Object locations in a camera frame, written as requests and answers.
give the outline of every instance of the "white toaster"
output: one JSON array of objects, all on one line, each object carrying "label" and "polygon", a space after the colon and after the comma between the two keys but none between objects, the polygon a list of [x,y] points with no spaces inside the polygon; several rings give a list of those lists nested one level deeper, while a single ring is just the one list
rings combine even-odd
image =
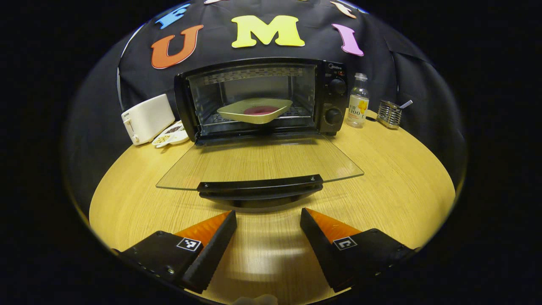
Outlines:
[{"label": "white toaster", "polygon": [[166,94],[137,104],[123,112],[121,117],[134,145],[151,142],[175,121]]}]

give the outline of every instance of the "glass bottle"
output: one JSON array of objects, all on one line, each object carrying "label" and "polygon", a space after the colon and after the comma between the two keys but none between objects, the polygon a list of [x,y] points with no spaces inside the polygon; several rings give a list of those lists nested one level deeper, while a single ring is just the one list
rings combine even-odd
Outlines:
[{"label": "glass bottle", "polygon": [[350,91],[350,104],[346,124],[354,128],[362,128],[365,124],[365,111],[369,107],[369,92],[367,91],[367,75],[356,73],[354,88]]}]

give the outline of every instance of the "letter m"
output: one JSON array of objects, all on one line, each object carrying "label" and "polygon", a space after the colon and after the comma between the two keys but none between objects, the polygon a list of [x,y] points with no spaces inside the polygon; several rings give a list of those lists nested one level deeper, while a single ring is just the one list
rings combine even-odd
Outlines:
[{"label": "letter m", "polygon": [[235,17],[231,21],[237,23],[237,40],[231,44],[234,48],[255,46],[256,40],[252,39],[251,33],[265,45],[271,42],[277,32],[279,32],[279,37],[275,43],[279,46],[302,47],[305,45],[305,42],[299,38],[295,25],[299,19],[293,16],[276,16],[270,24],[266,24],[253,15]]}]

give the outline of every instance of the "metal utensil holder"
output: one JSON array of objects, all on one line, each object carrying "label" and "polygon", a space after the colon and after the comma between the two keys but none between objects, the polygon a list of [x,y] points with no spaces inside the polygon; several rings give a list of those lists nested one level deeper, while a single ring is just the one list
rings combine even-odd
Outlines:
[{"label": "metal utensil holder", "polygon": [[399,129],[402,109],[387,100],[380,100],[376,120],[390,129]]}]

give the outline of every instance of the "pink food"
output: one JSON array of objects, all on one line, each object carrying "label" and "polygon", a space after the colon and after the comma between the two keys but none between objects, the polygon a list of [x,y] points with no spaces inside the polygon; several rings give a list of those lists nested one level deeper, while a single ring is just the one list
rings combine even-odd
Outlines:
[{"label": "pink food", "polygon": [[262,116],[277,111],[278,107],[273,106],[257,106],[246,109],[243,114],[250,116]]}]

